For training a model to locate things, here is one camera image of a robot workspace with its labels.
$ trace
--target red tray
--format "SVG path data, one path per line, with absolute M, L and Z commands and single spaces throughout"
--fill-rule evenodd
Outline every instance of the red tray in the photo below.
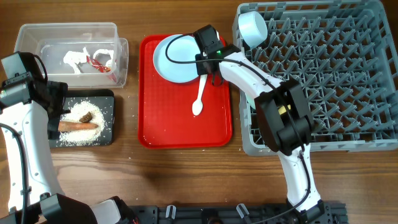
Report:
M 176 84 L 163 79 L 155 70 L 156 46 L 169 35 L 146 37 L 139 49 L 138 139 L 149 149 L 223 146 L 231 139 L 229 85 L 213 86 L 207 78 L 203 110 L 192 113 L 198 96 L 199 78 Z

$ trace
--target rice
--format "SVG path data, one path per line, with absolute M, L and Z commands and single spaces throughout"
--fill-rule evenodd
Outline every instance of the rice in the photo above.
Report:
M 79 131 L 69 131 L 62 132 L 59 140 L 65 143 L 65 146 L 87 146 L 91 145 L 95 140 L 101 136 L 101 132 L 105 127 L 104 116 L 99 107 L 89 103 L 88 101 L 82 101 L 81 103 L 76 103 L 72 108 L 70 108 L 70 113 L 63 114 L 60 121 L 69 121 L 80 123 L 79 119 L 90 112 L 93 119 L 90 123 L 95 123 L 98 128 L 92 130 L 79 130 Z

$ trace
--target plastic container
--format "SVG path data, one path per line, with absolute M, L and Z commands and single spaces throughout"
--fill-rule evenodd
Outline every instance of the plastic container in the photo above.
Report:
M 258 48 L 244 45 L 238 17 L 257 11 L 268 27 Z M 245 3 L 233 24 L 234 44 L 265 72 L 302 84 L 315 120 L 313 151 L 398 148 L 398 56 L 381 2 Z M 274 155 L 244 93 L 239 104 L 243 149 Z
M 75 74 L 63 58 L 68 51 L 83 52 L 83 47 L 91 57 L 98 49 L 113 50 L 111 71 L 101 73 L 83 63 L 79 67 L 82 74 Z M 129 47 L 126 39 L 119 38 L 116 24 L 111 22 L 25 24 L 19 30 L 14 51 L 38 55 L 49 80 L 65 82 L 69 87 L 111 88 L 123 87 L 126 83 Z M 110 58 L 100 55 L 98 61 L 105 65 Z
M 172 83 L 154 67 L 155 48 L 168 36 L 150 35 L 140 45 L 138 140 L 149 149 L 225 145 L 232 137 L 228 82 L 213 86 L 213 75 L 209 75 L 201 99 L 203 110 L 198 116 L 193 115 L 199 78 Z

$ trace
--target white cup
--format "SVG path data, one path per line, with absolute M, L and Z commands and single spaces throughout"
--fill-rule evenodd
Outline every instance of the white cup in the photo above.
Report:
M 243 40 L 250 48 L 257 47 L 267 39 L 267 25 L 258 12 L 241 14 L 238 19 L 238 26 Z

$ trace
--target brown food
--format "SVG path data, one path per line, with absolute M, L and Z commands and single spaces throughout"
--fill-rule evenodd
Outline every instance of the brown food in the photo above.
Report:
M 89 123 L 92 119 L 93 115 L 91 115 L 91 113 L 88 112 L 86 115 L 82 116 L 79 121 L 82 123 Z
M 68 121 L 60 121 L 58 125 L 58 131 L 79 131 L 79 130 L 91 130 L 98 128 L 97 124 L 93 123 L 74 123 Z

